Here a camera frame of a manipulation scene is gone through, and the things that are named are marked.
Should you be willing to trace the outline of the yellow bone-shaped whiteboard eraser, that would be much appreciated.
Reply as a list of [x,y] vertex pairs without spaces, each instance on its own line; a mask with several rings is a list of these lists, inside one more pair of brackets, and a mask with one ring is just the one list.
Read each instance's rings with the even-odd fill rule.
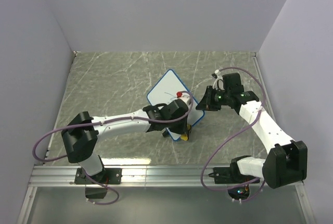
[[181,134],[180,139],[182,141],[188,141],[191,131],[192,131],[192,125],[187,124],[187,130],[185,131],[185,133]]

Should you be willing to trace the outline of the blue-framed small whiteboard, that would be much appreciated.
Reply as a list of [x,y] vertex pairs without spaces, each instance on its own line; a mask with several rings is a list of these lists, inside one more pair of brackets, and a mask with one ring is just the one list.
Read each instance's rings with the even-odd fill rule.
[[[173,100],[177,99],[177,92],[180,91],[189,91],[189,89],[176,72],[173,69],[169,69],[152,87],[152,89],[150,89],[146,98],[150,105],[156,105],[159,103],[169,104]],[[192,127],[198,124],[205,116],[204,111],[196,110],[197,105],[198,102],[194,98],[193,108],[190,111],[187,120],[187,123]]]

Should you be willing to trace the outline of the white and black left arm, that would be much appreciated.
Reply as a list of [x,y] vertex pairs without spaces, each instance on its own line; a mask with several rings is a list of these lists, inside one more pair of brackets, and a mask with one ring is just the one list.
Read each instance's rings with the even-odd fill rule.
[[79,113],[61,132],[69,163],[79,164],[93,183],[105,178],[101,158],[94,152],[97,142],[124,134],[174,130],[187,134],[187,117],[191,109],[175,100],[170,104],[148,105],[132,113],[93,117],[86,111]]

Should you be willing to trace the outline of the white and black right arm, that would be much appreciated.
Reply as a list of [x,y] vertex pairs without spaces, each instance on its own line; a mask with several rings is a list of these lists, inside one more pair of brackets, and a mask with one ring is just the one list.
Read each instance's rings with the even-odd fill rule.
[[264,145],[265,159],[241,156],[232,159],[226,173],[221,174],[224,183],[244,183],[263,179],[270,188],[279,188],[303,181],[308,171],[308,148],[303,141],[295,141],[263,108],[257,95],[244,91],[239,85],[234,89],[206,88],[198,110],[218,111],[229,106],[245,120]]

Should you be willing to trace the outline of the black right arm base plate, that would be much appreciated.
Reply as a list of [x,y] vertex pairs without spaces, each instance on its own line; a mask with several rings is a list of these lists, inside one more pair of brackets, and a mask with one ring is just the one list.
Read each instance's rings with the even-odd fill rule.
[[214,179],[215,184],[240,184],[245,182],[243,176],[238,168],[234,167],[214,167],[213,172],[208,176]]

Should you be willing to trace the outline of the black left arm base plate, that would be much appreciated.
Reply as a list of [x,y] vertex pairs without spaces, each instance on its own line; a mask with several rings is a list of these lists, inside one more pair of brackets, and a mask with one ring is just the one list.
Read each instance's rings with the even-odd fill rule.
[[[103,184],[120,184],[122,177],[121,168],[104,168],[102,172],[91,176],[91,178]],[[93,184],[93,182],[85,175],[82,168],[76,170],[74,184]]]

